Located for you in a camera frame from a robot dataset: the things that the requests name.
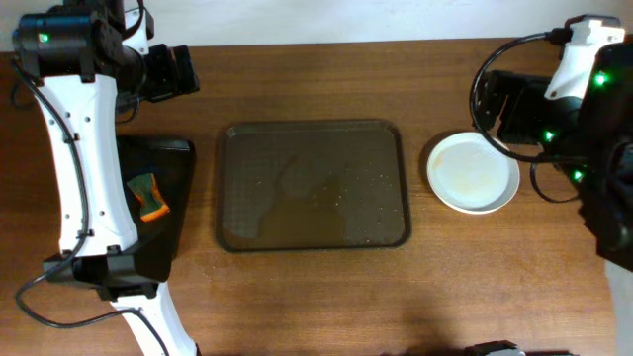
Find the wooden table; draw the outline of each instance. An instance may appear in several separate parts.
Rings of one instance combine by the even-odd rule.
[[[500,211],[468,216],[441,204],[420,160],[440,134],[470,130],[468,90],[503,40],[193,48],[201,91],[152,105],[120,134],[172,134],[196,144],[191,198],[169,284],[204,355],[443,355],[492,340],[528,351],[614,353],[614,319],[579,204],[550,205],[527,166]],[[498,67],[551,74],[558,51],[529,44]],[[2,354],[137,355],[121,319],[76,330],[43,327],[13,294],[57,249],[59,203],[39,110],[8,101],[0,66],[0,344]],[[246,121],[380,118],[404,138],[413,234],[399,249],[234,255],[214,238],[217,138]],[[544,185],[572,194],[544,169]],[[59,286],[28,301],[54,319],[107,312],[94,292]]]

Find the wall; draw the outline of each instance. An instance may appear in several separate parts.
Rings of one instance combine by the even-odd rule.
[[[2,0],[0,51],[21,14],[61,0]],[[128,7],[135,1],[126,0]],[[620,16],[633,0],[146,0],[155,43],[271,45],[517,37],[585,13]]]

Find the white bowl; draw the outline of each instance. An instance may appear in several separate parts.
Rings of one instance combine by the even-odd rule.
[[[439,142],[426,163],[428,183],[447,206],[486,214],[506,205],[520,181],[518,163],[480,133],[457,133]]]

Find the orange sponge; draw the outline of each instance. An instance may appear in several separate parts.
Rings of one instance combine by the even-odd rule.
[[[140,201],[140,219],[149,223],[169,213],[153,173],[140,174],[126,183]]]

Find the brown tray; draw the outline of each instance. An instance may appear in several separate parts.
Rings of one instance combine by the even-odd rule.
[[[401,137],[385,121],[242,124],[219,164],[230,252],[395,247],[410,236]]]

